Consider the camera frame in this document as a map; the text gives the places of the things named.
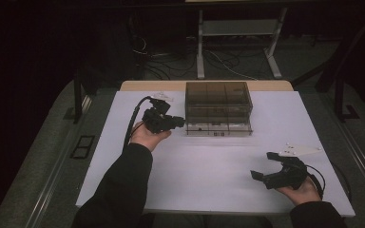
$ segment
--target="wire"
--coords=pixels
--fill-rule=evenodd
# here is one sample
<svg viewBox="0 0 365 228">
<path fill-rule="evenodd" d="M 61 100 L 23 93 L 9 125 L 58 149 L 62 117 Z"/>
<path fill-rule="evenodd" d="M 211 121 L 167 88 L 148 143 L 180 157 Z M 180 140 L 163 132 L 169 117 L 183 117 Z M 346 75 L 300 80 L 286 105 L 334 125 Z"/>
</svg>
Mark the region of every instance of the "wire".
<svg viewBox="0 0 365 228">
<path fill-rule="evenodd" d="M 234 71 L 233 69 L 231 69 L 231 68 L 229 68 L 224 62 L 223 62 L 223 60 L 221 60 L 221 58 L 219 58 L 219 56 L 217 55 L 217 54 L 215 54 L 214 52 L 212 52 L 212 51 L 210 51 L 210 50 L 206 50 L 206 52 L 209 52 L 209 53 L 211 53 L 211 54 L 213 54 L 216 58 L 218 58 L 218 60 L 226 67 L 226 69 L 227 70 L 229 70 L 229 71 L 231 71 L 231 72 L 233 72 L 233 73 L 235 73 L 235 74 L 237 74 L 237 75 L 240 75 L 240 76 L 242 76 L 242 77 L 245 77 L 245 78 L 249 78 L 249 79 L 252 79 L 252 80 L 258 80 L 258 79 L 256 79 L 256 78 L 253 78 L 253 77 L 250 77 L 250 76 L 247 76 L 247 75 L 244 75 L 244 74 L 240 74 L 240 73 L 238 73 L 238 72 L 236 72 L 236 71 Z"/>
<path fill-rule="evenodd" d="M 233 68 L 233 67 L 237 67 L 240 65 L 240 55 L 235 55 L 233 53 L 230 53 L 229 51 L 221 51 L 221 53 L 228 55 L 228 56 L 232 56 L 231 58 L 227 58 L 227 59 L 223 59 L 222 63 L 225 63 L 226 65 L 229 65 L 229 68 Z"/>
<path fill-rule="evenodd" d="M 151 64 L 149 66 L 155 67 L 158 70 L 159 70 L 159 67 L 165 67 L 166 69 L 168 69 L 168 74 L 171 75 L 171 76 L 174 76 L 174 77 L 182 77 L 182 76 L 184 76 L 188 73 L 196 73 L 196 71 L 189 71 L 189 69 L 192 69 L 194 67 L 195 63 L 196 63 L 195 58 L 193 58 L 193 60 L 191 61 L 190 66 L 188 66 L 186 68 L 175 68 L 175 67 L 172 67 L 172 66 L 167 64 L 167 63 L 172 63 L 172 62 L 175 62 L 175 61 L 179 61 L 181 59 L 184 59 L 184 58 L 178 57 L 175 60 L 168 60 L 168 61 L 164 61 L 164 62 L 158 61 L 158 60 L 150 60 L 147 63 Z M 183 74 L 176 74 L 176 73 L 173 73 L 173 71 L 183 71 Z"/>
<path fill-rule="evenodd" d="M 220 42 L 216 42 L 216 43 L 217 43 L 217 45 L 218 45 L 220 48 L 225 47 L 225 44 L 222 44 L 222 43 L 220 43 Z M 227 54 L 227 55 L 232 56 L 232 58 L 227 59 L 228 61 L 230 61 L 230 60 L 232 60 L 232 59 L 240 58 L 240 57 L 254 57 L 254 56 L 257 56 L 257 55 L 259 55 L 259 54 L 264 53 L 264 51 L 262 50 L 262 51 L 260 51 L 260 52 L 255 53 L 255 54 L 242 55 L 242 54 L 244 53 L 244 51 L 245 51 L 245 50 L 247 50 L 247 49 L 249 48 L 250 44 L 253 44 L 253 43 L 248 42 L 248 43 L 246 43 L 246 44 L 245 44 L 245 46 L 244 46 L 244 47 L 240 47 L 240 52 L 239 52 L 238 54 L 233 54 L 233 53 L 231 53 L 231 51 L 222 51 L 222 52 L 223 52 L 223 53 L 225 53 L 225 54 Z"/>
<path fill-rule="evenodd" d="M 316 168 L 314 168 L 313 166 L 310 166 L 310 165 L 308 165 L 308 164 L 306 164 L 306 166 L 307 167 L 309 167 L 309 168 L 312 168 L 312 169 L 314 169 L 316 172 L 318 172 L 319 173 L 319 175 L 321 176 L 321 178 L 322 178 L 322 183 L 323 183 L 323 185 L 322 185 L 322 192 L 324 192 L 325 191 L 325 179 L 324 179 L 324 176 L 322 176 L 322 174 L 316 169 Z"/>
<path fill-rule="evenodd" d="M 263 70 L 261 70 L 263 68 L 263 64 L 265 63 L 265 58 L 262 58 L 262 62 L 260 62 L 260 65 L 259 65 L 259 71 L 260 72 L 263 72 Z"/>
<path fill-rule="evenodd" d="M 159 68 L 157 68 L 157 67 L 155 67 L 155 66 L 152 66 L 152 65 L 148 65 L 148 64 L 146 64 L 148 67 L 150 67 L 151 69 L 156 69 L 156 70 L 158 70 L 158 71 L 160 71 L 163 75 L 165 75 L 165 77 L 168 79 L 168 80 L 170 80 L 170 76 L 168 76 L 168 74 L 167 73 L 165 73 L 163 70 L 161 70 L 161 69 L 159 69 Z"/>
<path fill-rule="evenodd" d="M 137 36 L 137 37 L 140 38 L 144 42 L 144 46 L 142 47 L 142 50 L 145 50 L 146 46 L 147 46 L 146 40 L 144 38 L 140 37 L 140 36 Z"/>
<path fill-rule="evenodd" d="M 129 140 L 130 140 L 130 137 L 131 137 L 131 132 L 132 132 L 132 127 L 133 127 L 133 124 L 135 123 L 135 120 L 136 120 L 136 116 L 138 115 L 138 112 L 139 112 L 139 109 L 141 108 L 141 104 L 146 101 L 146 100 L 151 100 L 152 98 L 149 97 L 149 96 L 146 96 L 144 98 L 142 98 L 139 102 L 138 102 L 138 105 L 136 105 L 133 113 L 132 113 L 132 117 L 131 117 L 131 120 L 129 121 L 129 125 L 128 125 L 128 129 L 126 130 L 126 133 L 125 133 L 125 138 L 124 138 L 124 146 L 123 146 L 123 152 L 125 152 L 125 149 L 126 149 L 126 146 L 128 145 L 129 143 Z"/>
<path fill-rule="evenodd" d="M 136 127 L 135 127 L 135 129 L 133 129 L 132 130 L 132 132 L 131 132 L 131 134 L 130 134 L 130 136 L 129 136 L 129 139 L 132 137 L 132 135 L 133 135 L 133 133 L 135 133 L 135 131 L 140 127 L 140 126 L 142 126 L 144 124 L 144 122 L 141 122 L 141 124 L 139 124 L 139 125 L 137 125 Z"/>
<path fill-rule="evenodd" d="M 330 161 L 331 165 L 340 173 L 343 180 L 345 181 L 345 185 L 348 191 L 348 200 L 352 202 L 352 190 L 351 190 L 351 184 L 349 183 L 348 179 L 346 178 L 345 174 L 342 172 L 342 170 L 332 161 Z"/>
<path fill-rule="evenodd" d="M 156 71 L 154 71 L 154 70 L 152 70 L 152 69 L 150 69 L 150 68 L 144 68 L 145 70 L 148 70 L 148 71 L 150 71 L 151 73 L 153 73 L 153 75 L 156 77 L 156 78 L 158 78 L 158 79 L 160 79 L 160 80 L 162 80 L 163 79 L 163 77 L 162 77 L 162 75 L 160 75 L 158 72 L 156 72 Z"/>
<path fill-rule="evenodd" d="M 234 65 L 232 63 L 230 63 L 230 62 L 220 61 L 218 58 L 215 58 L 215 54 L 208 56 L 207 53 L 211 53 L 211 51 L 204 50 L 202 55 L 203 55 L 204 59 L 206 60 L 206 62 L 209 65 L 211 65 L 212 67 L 217 68 L 217 69 L 223 69 L 223 70 L 227 70 L 226 68 L 232 68 L 232 67 L 234 67 Z M 212 63 L 211 61 L 214 61 L 217 64 L 222 64 L 223 66 L 222 67 L 219 67 L 219 66 L 215 65 L 214 63 Z"/>
<path fill-rule="evenodd" d="M 133 49 L 132 51 L 135 52 L 135 53 L 138 53 L 138 54 L 147 55 L 147 52 L 140 52 L 140 51 L 135 50 L 135 49 Z"/>
</svg>

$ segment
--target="person's right hand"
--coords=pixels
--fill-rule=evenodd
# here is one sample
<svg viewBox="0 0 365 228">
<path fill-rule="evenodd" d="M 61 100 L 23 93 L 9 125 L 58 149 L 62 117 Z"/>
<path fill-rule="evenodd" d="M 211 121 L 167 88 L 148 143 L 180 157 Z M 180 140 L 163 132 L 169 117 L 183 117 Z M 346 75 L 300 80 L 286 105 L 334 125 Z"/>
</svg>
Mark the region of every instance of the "person's right hand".
<svg viewBox="0 0 365 228">
<path fill-rule="evenodd" d="M 286 197 L 288 197 L 295 206 L 309 201 L 321 201 L 318 191 L 310 177 L 307 177 L 304 183 L 297 190 L 288 186 L 278 188 L 277 191 L 286 195 Z"/>
<path fill-rule="evenodd" d="M 131 136 L 131 143 L 137 143 L 145 146 L 147 149 L 152 152 L 157 144 L 168 138 L 171 135 L 171 131 L 163 131 L 158 134 L 153 134 L 150 132 L 146 125 L 144 125 L 143 122 L 136 123 L 135 126 L 132 129 L 132 136 Z"/>
</svg>

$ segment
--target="table surface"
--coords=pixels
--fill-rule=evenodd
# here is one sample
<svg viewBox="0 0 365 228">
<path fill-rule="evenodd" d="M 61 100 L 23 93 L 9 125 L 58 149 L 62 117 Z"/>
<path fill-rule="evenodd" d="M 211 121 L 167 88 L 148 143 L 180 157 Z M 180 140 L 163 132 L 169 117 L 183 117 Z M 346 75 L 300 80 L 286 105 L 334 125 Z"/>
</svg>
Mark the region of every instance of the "table surface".
<svg viewBox="0 0 365 228">
<path fill-rule="evenodd" d="M 223 82 L 223 81 L 125 81 L 121 85 L 121 91 L 185 91 L 186 82 Z M 235 81 L 228 82 L 246 82 L 249 91 L 293 91 L 292 85 L 287 81 Z"/>
<path fill-rule="evenodd" d="M 276 89 L 284 89 L 286 86 L 283 85 L 287 84 L 279 82 L 271 81 L 271 84 L 276 84 Z M 247 84 L 262 85 L 263 82 L 250 81 Z M 146 91 L 125 91 L 136 89 L 138 85 L 143 85 Z M 150 85 L 156 88 L 163 85 L 164 94 L 174 99 L 167 114 L 184 116 L 183 82 L 125 82 L 108 113 L 76 203 L 78 206 L 93 195 L 105 171 L 121 155 L 135 105 L 144 96 L 159 92 L 157 89 L 150 91 Z M 271 87 L 259 86 L 259 89 Z M 322 148 L 320 153 L 304 155 L 300 159 L 322 172 L 327 182 L 324 199 L 331 202 L 342 216 L 355 215 L 298 93 L 256 89 L 256 86 L 254 90 L 250 89 L 254 106 L 251 114 L 254 132 L 251 136 L 188 137 L 184 128 L 177 128 L 158 145 L 153 152 L 145 211 L 235 215 L 289 213 L 293 209 L 292 202 L 275 190 L 267 190 L 262 182 L 252 180 L 250 170 L 264 174 L 278 172 L 281 164 L 268 161 L 266 152 L 279 152 L 290 143 Z M 149 103 L 143 103 L 141 110 L 150 107 Z"/>
</svg>

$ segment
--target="floor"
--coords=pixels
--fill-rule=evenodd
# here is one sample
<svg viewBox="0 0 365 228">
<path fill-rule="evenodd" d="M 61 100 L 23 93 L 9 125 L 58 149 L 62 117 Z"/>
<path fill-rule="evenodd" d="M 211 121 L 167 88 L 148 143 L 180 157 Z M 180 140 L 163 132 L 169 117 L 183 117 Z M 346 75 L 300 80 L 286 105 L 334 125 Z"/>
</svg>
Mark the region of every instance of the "floor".
<svg viewBox="0 0 365 228">
<path fill-rule="evenodd" d="M 275 58 L 283 80 L 292 81 L 317 67 L 334 53 L 337 42 L 317 42 L 314 37 L 279 40 Z M 263 55 L 268 38 L 230 37 L 204 43 L 205 79 L 275 80 Z M 188 44 L 195 40 L 187 38 Z M 144 56 L 143 80 L 197 80 L 195 49 L 170 53 L 152 47 Z M 355 108 L 359 119 L 341 123 L 333 113 L 333 90 L 317 93 L 319 74 L 295 87 L 315 125 L 341 183 L 355 209 L 346 218 L 349 227 L 365 227 L 365 104 L 349 86 L 345 104 Z M 94 148 L 99 140 L 117 87 L 103 86 L 84 100 L 78 123 L 70 118 L 73 84 L 58 96 L 0 209 L 0 227 L 69 227 L 77 211 L 75 201 Z M 95 136 L 85 160 L 70 159 L 81 136 Z M 276 228 L 291 227 L 287 216 L 268 217 Z"/>
</svg>

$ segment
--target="finger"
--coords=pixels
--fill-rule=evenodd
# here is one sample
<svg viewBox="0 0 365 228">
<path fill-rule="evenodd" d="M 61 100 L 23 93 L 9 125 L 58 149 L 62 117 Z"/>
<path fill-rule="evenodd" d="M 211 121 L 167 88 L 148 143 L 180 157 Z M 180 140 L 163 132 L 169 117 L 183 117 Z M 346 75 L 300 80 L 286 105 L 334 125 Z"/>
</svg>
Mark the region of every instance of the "finger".
<svg viewBox="0 0 365 228">
<path fill-rule="evenodd" d="M 137 122 L 137 123 L 135 123 L 135 125 L 132 127 L 132 131 L 131 132 L 135 132 L 137 130 L 137 128 L 139 128 L 143 124 L 144 124 L 144 122 Z"/>
<path fill-rule="evenodd" d="M 162 131 L 161 133 L 157 134 L 157 137 L 160 138 L 160 140 L 167 139 L 171 135 L 171 131 Z"/>
<path fill-rule="evenodd" d="M 280 187 L 276 189 L 278 192 L 283 193 L 283 194 L 288 194 L 290 192 L 293 192 L 293 187 Z"/>
</svg>

